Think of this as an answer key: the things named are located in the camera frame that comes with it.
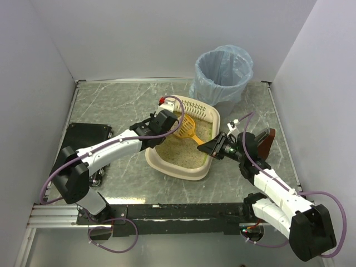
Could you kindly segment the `brown wooden metronome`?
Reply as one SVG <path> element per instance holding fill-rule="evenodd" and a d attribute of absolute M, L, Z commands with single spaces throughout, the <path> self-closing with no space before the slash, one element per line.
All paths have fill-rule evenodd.
<path fill-rule="evenodd" d="M 257 134 L 255 141 L 258 143 L 258 153 L 263 160 L 267 160 L 274 138 L 276 130 L 274 128 L 266 128 Z"/>

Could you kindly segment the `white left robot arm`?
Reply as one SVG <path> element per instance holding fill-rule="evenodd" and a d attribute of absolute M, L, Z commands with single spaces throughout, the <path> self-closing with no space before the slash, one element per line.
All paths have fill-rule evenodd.
<path fill-rule="evenodd" d="M 90 188 L 90 176 L 115 160 L 161 144 L 177 122 L 175 114 L 161 110 L 97 145 L 78 150 L 67 146 L 56 160 L 52 182 L 67 204 L 77 204 L 98 221 L 109 219 L 112 209 L 99 192 Z"/>

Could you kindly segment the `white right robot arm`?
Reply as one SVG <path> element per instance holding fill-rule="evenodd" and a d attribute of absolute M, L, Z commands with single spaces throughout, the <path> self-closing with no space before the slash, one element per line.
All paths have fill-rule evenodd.
<path fill-rule="evenodd" d="M 275 227 L 300 260 L 308 261 L 336 247 L 328 209 L 306 200 L 277 175 L 260 156 L 253 133 L 231 138 L 220 132 L 197 149 L 215 159 L 228 157 L 238 162 L 242 176 L 260 190 L 244 199 L 245 215 Z"/>

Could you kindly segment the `orange plastic litter scoop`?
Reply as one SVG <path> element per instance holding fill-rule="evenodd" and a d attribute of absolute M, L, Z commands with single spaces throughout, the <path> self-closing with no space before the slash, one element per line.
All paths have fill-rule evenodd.
<path fill-rule="evenodd" d="M 182 124 L 178 130 L 174 132 L 174 135 L 180 139 L 192 139 L 198 145 L 202 145 L 204 142 L 195 133 L 196 124 L 193 118 L 187 114 L 180 116 Z"/>

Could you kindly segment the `beige green litter box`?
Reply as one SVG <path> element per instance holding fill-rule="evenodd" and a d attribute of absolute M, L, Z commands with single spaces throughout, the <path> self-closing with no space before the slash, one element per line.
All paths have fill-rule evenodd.
<path fill-rule="evenodd" d="M 212 123 L 212 138 L 215 137 L 220 130 L 220 114 L 214 107 L 205 104 L 201 101 L 177 95 L 184 106 L 185 114 L 192 118 Z M 145 152 L 146 162 L 155 170 L 178 179 L 197 181 L 204 178 L 210 170 L 212 158 L 207 155 L 205 163 L 196 169 L 187 169 L 170 164 L 164 161 L 154 149 L 148 149 Z"/>

